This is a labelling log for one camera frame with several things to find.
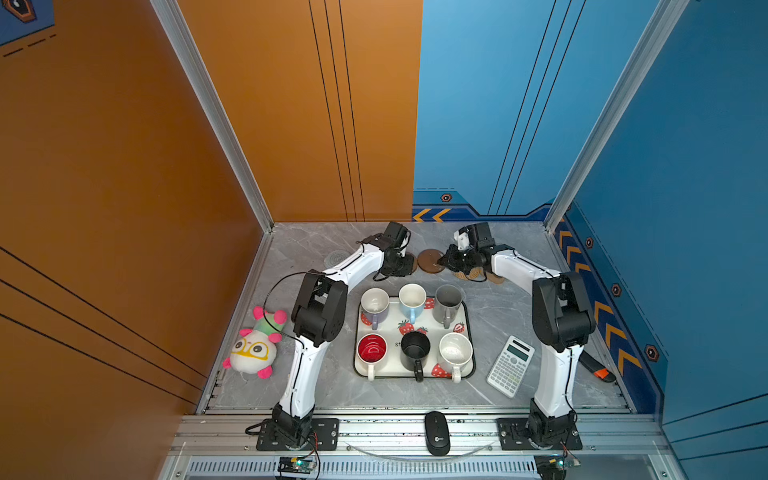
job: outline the orange wall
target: orange wall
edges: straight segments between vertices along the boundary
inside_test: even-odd
[[[421,1],[179,3],[275,221],[410,219]]]
[[[54,9],[0,48],[0,477],[153,478],[261,232],[149,1]]]

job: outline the gray marble surface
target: gray marble surface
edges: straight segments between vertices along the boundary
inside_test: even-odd
[[[463,223],[406,223],[412,237],[407,251],[418,254],[427,248],[445,251],[452,242],[453,232]],[[261,305],[267,290],[287,273],[308,269],[324,270],[324,259],[337,250],[351,253],[356,241],[381,232],[386,223],[278,223],[267,255],[251,309]],[[513,246],[523,255],[544,266],[559,270],[555,253],[547,241],[540,223],[492,223],[492,233],[499,243]],[[502,285],[491,282],[473,283],[459,280],[450,271],[431,275],[417,270],[405,278],[390,278],[374,283],[369,276],[349,292],[346,323],[332,342],[323,362],[317,383],[316,404],[321,409],[339,407],[528,407],[538,384],[541,365],[541,344],[531,326],[531,297],[509,281]],[[303,276],[283,281],[269,298],[269,310],[293,308]],[[353,368],[356,313],[360,297],[368,288],[377,286],[396,296],[406,283],[419,283],[433,296],[438,286],[452,283],[465,292],[477,369],[469,379],[459,384],[449,379],[426,379],[417,383],[411,379],[376,379],[370,382]],[[253,318],[243,319],[243,326],[252,326]],[[292,332],[293,324],[286,327]],[[485,377],[501,352],[504,342],[515,335],[536,348],[535,356],[525,373],[516,397],[509,399],[491,387]],[[274,374],[267,380],[245,376],[229,369],[220,382],[221,388],[213,399],[214,409],[271,409],[280,399],[293,359],[293,340],[283,337],[273,364]],[[586,350],[596,358],[604,358],[598,334],[593,334]],[[627,407],[616,384],[599,381],[578,367],[574,404],[577,408]]]

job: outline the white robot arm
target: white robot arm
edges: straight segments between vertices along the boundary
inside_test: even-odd
[[[364,239],[338,265],[304,276],[291,314],[298,341],[288,385],[272,410],[274,432],[282,443],[299,448],[310,435],[317,378],[328,346],[344,324],[347,292],[371,273],[410,275],[415,258],[405,252],[409,239],[408,229],[389,222],[384,233]]]
[[[449,247],[440,264],[464,273],[482,266],[533,296],[541,371],[528,434],[541,447],[565,442],[576,421],[573,388],[578,359],[596,327],[581,275],[550,270],[508,245],[496,245],[487,223],[464,227],[454,238],[456,245]]]

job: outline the computer mouse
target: computer mouse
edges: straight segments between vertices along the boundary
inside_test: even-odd
[[[451,451],[451,436],[448,422],[440,412],[430,412],[424,417],[427,450],[435,456],[447,455]]]

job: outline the pink plush toy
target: pink plush toy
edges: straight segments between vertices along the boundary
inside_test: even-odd
[[[240,331],[241,338],[235,342],[223,366],[238,372],[256,373],[260,379],[268,379],[272,375],[272,362],[277,355],[275,343],[283,339],[280,331],[283,330],[288,315],[282,310],[266,315],[276,328],[264,320],[264,309],[260,306],[253,309],[253,317],[257,320],[256,326]]]

